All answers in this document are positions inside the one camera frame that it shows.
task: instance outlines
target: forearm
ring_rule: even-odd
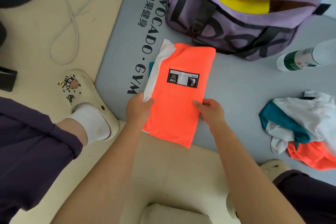
[[[129,190],[141,126],[119,136],[56,214],[52,224],[118,223]]]
[[[225,123],[212,128],[241,223],[304,223]]]

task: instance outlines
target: bottle label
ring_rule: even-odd
[[[313,49],[314,47],[288,53],[283,60],[286,68],[290,71],[295,71],[320,66],[313,59]]]

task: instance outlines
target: black and white patch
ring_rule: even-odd
[[[199,74],[170,69],[167,82],[197,88],[199,77]]]

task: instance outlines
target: yellow cloth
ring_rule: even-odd
[[[268,14],[270,0],[219,0],[231,9],[245,14]]]

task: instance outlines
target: pants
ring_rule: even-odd
[[[47,115],[0,97],[0,224],[35,207],[82,147]]]
[[[0,224],[35,207],[82,151],[47,115],[0,97]],[[290,170],[274,184],[307,224],[336,223],[336,187]]]
[[[336,223],[336,187],[297,170],[279,175],[273,183],[307,224]]]

